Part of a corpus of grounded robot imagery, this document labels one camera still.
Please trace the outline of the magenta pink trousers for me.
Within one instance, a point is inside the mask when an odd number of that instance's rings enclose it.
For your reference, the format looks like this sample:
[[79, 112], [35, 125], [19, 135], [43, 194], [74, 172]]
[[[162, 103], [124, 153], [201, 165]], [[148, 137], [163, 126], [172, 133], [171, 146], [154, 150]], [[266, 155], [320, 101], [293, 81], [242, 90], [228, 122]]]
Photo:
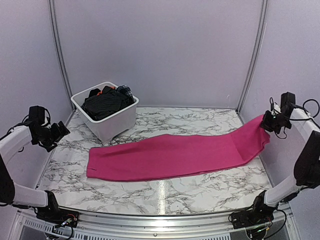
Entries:
[[110, 182], [143, 182], [195, 176], [243, 166], [270, 142], [258, 116], [223, 135], [163, 134], [89, 150], [86, 176]]

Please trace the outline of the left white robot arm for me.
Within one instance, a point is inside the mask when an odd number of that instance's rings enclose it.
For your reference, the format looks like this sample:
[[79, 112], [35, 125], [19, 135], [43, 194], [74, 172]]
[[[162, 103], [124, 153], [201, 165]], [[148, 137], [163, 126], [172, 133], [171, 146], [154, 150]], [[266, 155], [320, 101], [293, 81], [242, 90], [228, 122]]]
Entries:
[[63, 219], [63, 211], [59, 208], [55, 194], [49, 190], [38, 190], [30, 183], [23, 183], [27, 179], [24, 173], [18, 176], [19, 170], [31, 170], [32, 164], [39, 160], [32, 160], [36, 153], [29, 150], [23, 153], [29, 145], [38, 146], [51, 152], [59, 141], [70, 131], [63, 122], [40, 124], [34, 120], [18, 123], [5, 136], [0, 138], [0, 205], [16, 208], [35, 208], [38, 212], [58, 223]]

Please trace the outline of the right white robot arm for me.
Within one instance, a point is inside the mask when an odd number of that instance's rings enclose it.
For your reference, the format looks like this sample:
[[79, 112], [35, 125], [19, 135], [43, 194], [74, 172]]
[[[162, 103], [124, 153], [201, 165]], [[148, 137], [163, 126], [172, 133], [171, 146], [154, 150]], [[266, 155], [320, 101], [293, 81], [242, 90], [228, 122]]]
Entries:
[[273, 132], [276, 127], [288, 128], [293, 124], [305, 145], [297, 158], [293, 173], [275, 187], [261, 192], [253, 202], [247, 219], [258, 224], [271, 217], [279, 203], [287, 203], [304, 189], [314, 189], [320, 185], [320, 127], [311, 114], [300, 106], [288, 103], [287, 107], [275, 106], [263, 116], [262, 128]]

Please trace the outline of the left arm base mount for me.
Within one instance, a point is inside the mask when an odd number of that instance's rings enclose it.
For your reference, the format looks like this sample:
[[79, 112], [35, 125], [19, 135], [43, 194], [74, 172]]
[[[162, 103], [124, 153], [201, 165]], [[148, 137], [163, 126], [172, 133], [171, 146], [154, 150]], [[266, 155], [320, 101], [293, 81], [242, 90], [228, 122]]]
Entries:
[[80, 213], [78, 211], [64, 209], [58, 207], [51, 209], [50, 207], [35, 207], [34, 212], [40, 220], [55, 224], [55, 228], [73, 227], [78, 225]]

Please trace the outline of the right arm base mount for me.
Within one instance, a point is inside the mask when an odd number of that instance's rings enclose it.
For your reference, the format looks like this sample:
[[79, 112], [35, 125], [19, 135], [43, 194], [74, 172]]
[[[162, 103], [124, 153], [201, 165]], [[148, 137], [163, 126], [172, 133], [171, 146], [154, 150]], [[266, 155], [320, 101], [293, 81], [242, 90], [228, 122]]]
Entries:
[[229, 222], [234, 229], [247, 228], [255, 225], [270, 223], [274, 220], [273, 214], [263, 215], [251, 210], [234, 211], [228, 216]]

